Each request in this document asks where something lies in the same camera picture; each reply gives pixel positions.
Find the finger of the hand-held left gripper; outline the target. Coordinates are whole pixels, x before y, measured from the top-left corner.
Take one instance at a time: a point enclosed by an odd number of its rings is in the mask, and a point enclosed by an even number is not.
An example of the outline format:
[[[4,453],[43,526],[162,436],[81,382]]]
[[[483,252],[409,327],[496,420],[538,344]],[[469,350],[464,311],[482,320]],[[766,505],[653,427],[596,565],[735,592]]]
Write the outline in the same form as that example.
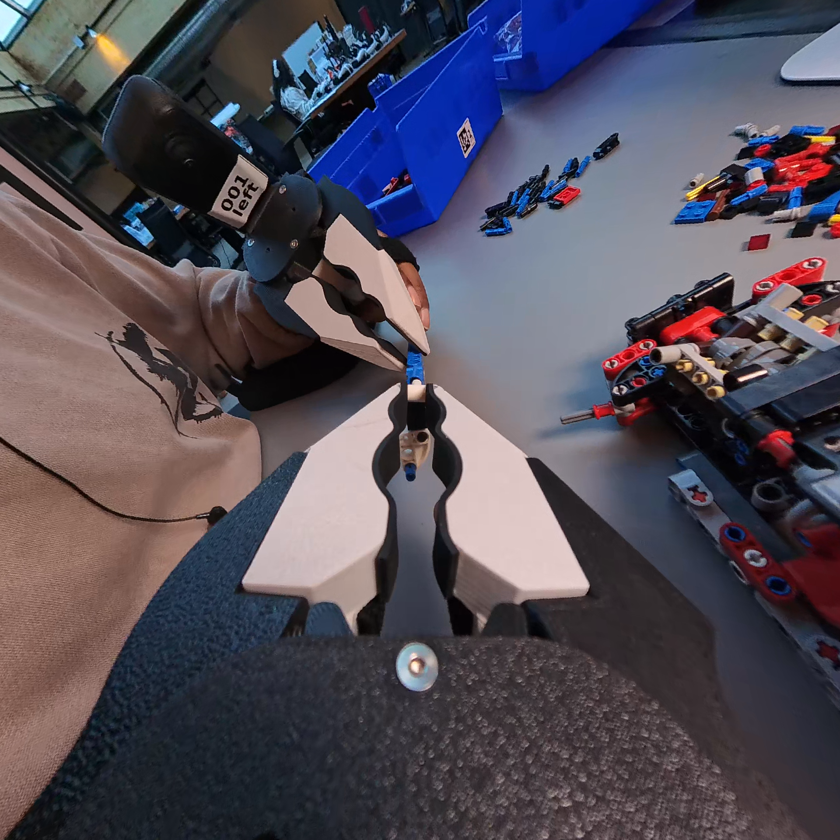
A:
[[[323,258],[352,280],[363,300],[374,299],[407,342],[429,354],[426,330],[396,263],[342,214],[327,229]]]
[[[316,277],[290,283],[283,303],[289,329],[384,369],[405,372],[405,355],[352,314],[329,283]]]

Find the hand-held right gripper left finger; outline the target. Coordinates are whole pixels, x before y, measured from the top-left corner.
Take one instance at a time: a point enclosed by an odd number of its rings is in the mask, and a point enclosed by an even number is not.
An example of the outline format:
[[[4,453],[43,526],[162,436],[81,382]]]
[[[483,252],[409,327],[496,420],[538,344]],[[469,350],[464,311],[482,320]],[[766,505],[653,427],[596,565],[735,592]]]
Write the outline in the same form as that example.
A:
[[[406,385],[394,385],[308,450],[242,580],[246,592],[340,608],[379,634],[396,581],[396,506]]]

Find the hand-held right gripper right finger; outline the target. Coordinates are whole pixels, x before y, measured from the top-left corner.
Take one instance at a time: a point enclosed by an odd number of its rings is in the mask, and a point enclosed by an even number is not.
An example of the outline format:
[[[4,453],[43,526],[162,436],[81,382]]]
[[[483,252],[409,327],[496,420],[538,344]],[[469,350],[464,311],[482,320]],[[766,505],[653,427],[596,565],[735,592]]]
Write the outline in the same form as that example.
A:
[[[435,509],[434,573],[455,634],[502,604],[574,599],[588,581],[529,458],[437,385],[427,387]]]

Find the blue and white lego panel assembly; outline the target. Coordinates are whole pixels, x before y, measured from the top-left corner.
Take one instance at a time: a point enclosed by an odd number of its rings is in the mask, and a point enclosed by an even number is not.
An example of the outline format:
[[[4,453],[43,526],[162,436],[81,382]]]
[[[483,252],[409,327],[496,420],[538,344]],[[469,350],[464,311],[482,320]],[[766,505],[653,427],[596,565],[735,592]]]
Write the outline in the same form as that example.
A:
[[[406,354],[406,386],[408,383],[413,382],[414,380],[418,380],[420,382],[425,382],[425,371],[424,371],[424,355],[421,353],[420,350],[410,346],[407,350]]]

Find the white triangular lego beam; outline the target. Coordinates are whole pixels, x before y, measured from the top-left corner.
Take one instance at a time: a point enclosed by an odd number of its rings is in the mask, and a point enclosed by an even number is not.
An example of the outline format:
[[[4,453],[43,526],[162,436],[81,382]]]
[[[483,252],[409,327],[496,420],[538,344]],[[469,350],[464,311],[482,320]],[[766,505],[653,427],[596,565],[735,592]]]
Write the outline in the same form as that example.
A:
[[[433,439],[427,429],[405,430],[400,434],[400,459],[408,480],[415,480],[417,470],[432,450]]]

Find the person's left forearm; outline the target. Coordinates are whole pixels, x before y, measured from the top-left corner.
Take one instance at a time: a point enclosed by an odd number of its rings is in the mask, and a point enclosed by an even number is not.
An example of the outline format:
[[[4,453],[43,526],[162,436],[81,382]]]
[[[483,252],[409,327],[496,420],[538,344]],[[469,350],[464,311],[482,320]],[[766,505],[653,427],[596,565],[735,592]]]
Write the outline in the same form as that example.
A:
[[[281,326],[244,271],[198,269],[183,260],[172,270],[181,302],[180,338],[172,349],[216,393],[244,380],[251,369],[290,358],[314,344]]]

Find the pile of blue black lego pins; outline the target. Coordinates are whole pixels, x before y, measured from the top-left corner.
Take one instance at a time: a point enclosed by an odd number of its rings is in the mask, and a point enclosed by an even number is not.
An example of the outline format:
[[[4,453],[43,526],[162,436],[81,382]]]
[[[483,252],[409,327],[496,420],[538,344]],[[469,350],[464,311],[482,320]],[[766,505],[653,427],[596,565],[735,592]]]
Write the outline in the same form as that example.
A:
[[[563,169],[554,174],[551,166],[546,164],[540,172],[509,192],[503,201],[488,206],[478,230],[486,237],[509,235],[513,231],[514,219],[530,217],[542,206],[561,210],[571,205],[581,195],[579,181],[591,164],[604,160],[620,143],[620,134],[614,132],[583,158],[570,157]]]

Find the partly built lego car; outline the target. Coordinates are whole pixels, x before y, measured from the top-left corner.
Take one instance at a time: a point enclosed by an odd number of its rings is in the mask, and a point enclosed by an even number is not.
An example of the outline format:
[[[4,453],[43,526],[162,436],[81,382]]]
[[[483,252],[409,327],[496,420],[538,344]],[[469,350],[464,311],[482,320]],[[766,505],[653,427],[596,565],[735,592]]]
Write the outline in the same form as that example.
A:
[[[838,280],[800,260],[733,300],[720,274],[626,322],[607,402],[562,424],[657,415],[692,446],[671,494],[838,704]]]

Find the pile of mixed lego pieces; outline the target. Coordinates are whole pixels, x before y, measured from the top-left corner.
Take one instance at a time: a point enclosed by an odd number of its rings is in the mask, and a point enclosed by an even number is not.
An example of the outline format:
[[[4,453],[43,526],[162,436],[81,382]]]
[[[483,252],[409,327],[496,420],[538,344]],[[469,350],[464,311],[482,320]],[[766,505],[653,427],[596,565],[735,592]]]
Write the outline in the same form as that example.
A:
[[[673,225],[696,225],[758,215],[768,224],[792,224],[790,238],[818,228],[839,238],[839,127],[796,124],[738,125],[742,142],[732,163],[714,175],[696,175]]]

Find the person's left hand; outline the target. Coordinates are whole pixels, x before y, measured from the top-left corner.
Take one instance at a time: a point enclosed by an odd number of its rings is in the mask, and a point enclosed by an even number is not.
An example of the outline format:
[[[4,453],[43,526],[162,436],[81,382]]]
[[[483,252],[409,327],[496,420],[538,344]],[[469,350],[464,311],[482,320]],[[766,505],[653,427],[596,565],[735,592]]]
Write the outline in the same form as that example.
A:
[[[418,317],[420,318],[425,331],[430,327],[429,300],[427,297],[424,282],[419,274],[418,268],[411,262],[398,262],[402,280],[409,296],[411,297]]]

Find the black padded wrist rest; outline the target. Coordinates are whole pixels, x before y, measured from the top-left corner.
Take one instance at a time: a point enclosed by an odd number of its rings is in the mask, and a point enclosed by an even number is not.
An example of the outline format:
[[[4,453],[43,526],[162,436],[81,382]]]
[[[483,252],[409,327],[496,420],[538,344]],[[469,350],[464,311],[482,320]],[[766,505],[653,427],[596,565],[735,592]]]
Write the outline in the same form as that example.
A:
[[[350,353],[316,342],[266,367],[250,366],[230,382],[227,391],[244,409],[262,411],[319,391],[343,378],[360,362]]]

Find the blue plastic parts bin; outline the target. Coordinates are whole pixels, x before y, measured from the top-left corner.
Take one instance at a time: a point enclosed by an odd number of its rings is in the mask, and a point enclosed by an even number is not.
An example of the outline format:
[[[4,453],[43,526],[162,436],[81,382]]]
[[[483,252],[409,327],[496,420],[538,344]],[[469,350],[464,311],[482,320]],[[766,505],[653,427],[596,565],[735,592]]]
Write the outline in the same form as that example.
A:
[[[309,173],[351,190],[400,237],[436,222],[502,116],[480,22],[374,99]]]
[[[469,25],[486,25],[501,90],[544,91],[646,15],[659,1],[486,1]],[[521,47],[496,43],[501,27],[521,14]]]

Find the background wooden desk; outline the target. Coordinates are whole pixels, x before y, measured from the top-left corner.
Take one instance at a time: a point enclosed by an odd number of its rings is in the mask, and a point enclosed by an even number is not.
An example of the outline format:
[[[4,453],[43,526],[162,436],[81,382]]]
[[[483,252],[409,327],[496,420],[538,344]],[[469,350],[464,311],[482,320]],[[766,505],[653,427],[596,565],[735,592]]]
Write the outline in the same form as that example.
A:
[[[318,101],[315,101],[307,114],[306,120],[314,119],[320,114],[325,113],[337,102],[340,103],[349,95],[349,91],[357,88],[363,81],[369,81],[375,76],[379,65],[388,59],[406,38],[406,30],[400,29],[394,36],[376,51],[373,56],[367,59],[358,68],[353,69],[346,78],[340,81],[338,86],[333,87]]]

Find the person's torso beige hoodie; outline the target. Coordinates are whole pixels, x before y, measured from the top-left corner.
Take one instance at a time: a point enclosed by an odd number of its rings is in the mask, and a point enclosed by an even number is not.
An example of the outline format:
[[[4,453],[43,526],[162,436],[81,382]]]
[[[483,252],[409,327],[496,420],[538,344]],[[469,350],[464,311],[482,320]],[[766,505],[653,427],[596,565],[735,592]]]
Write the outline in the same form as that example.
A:
[[[174,268],[2,195],[2,835],[76,745],[165,578],[259,483],[172,349]]]

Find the white book stand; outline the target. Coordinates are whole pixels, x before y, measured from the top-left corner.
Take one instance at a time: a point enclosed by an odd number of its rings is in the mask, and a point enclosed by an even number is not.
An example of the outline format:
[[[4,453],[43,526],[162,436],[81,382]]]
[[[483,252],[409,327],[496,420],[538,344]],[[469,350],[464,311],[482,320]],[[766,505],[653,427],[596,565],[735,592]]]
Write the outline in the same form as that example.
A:
[[[780,78],[794,84],[839,83],[839,31],[837,24],[786,60]]]

